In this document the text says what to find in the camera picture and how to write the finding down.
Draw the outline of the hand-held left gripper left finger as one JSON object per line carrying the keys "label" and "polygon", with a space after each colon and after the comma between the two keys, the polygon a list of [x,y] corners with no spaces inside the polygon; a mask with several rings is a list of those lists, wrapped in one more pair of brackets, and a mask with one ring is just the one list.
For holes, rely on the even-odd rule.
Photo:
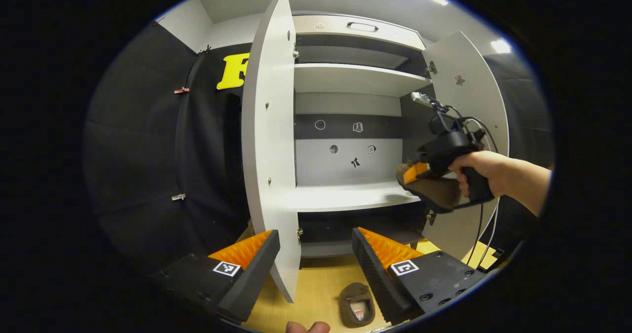
{"label": "hand-held left gripper left finger", "polygon": [[197,313],[246,322],[280,250],[267,230],[207,256],[190,253],[151,274],[154,283]]}

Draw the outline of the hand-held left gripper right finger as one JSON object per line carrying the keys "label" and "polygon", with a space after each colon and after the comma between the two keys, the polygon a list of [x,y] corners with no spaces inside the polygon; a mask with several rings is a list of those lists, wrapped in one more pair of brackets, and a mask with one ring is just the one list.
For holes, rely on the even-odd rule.
{"label": "hand-held left gripper right finger", "polygon": [[384,320],[393,326],[442,310],[484,277],[442,250],[421,253],[361,227],[352,231],[352,250]]}

